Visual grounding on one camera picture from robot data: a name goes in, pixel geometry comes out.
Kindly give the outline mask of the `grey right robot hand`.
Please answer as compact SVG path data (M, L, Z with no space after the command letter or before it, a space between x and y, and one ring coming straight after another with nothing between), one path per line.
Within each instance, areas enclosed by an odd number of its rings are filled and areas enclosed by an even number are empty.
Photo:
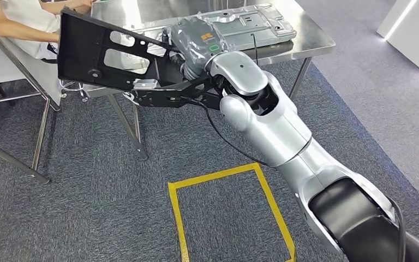
M185 65L201 74L210 59L226 50L228 44L213 23L190 16L165 28L171 43L185 59Z

